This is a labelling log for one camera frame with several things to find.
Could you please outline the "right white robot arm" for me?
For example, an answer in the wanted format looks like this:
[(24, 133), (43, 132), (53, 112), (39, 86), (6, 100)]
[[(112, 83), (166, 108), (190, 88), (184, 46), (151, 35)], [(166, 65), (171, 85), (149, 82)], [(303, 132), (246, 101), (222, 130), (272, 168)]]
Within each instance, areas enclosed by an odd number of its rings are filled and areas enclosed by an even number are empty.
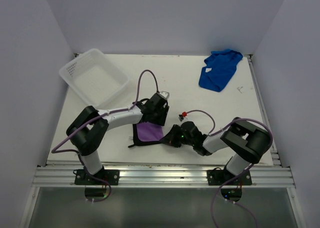
[(272, 146), (273, 134), (263, 123), (249, 118), (236, 117), (211, 135), (200, 132), (192, 121), (183, 121), (173, 125), (160, 143), (175, 148), (188, 145), (201, 156), (229, 147), (235, 155), (225, 165), (222, 177), (226, 183), (234, 184), (246, 168), (260, 162)]

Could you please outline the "purple towel black trim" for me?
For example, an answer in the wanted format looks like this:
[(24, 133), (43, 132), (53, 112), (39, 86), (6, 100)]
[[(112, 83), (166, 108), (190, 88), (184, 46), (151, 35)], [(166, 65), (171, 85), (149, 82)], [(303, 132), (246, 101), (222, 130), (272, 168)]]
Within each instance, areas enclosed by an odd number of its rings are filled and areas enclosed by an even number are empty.
[(133, 144), (128, 148), (160, 144), (160, 140), (164, 137), (163, 127), (149, 122), (133, 124), (132, 130)]

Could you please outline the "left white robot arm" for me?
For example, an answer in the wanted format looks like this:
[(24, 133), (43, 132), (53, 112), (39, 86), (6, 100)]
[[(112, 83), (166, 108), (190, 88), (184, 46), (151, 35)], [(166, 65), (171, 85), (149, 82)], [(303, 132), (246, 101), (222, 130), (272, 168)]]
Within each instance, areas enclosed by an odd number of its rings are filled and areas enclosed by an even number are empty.
[(103, 116), (93, 106), (87, 106), (66, 130), (71, 143), (77, 148), (80, 160), (87, 173), (86, 178), (92, 184), (99, 184), (104, 178), (103, 165), (98, 154), (105, 133), (125, 126), (148, 124), (163, 127), (169, 111), (169, 92), (161, 91), (151, 98), (138, 101), (133, 108), (112, 109)]

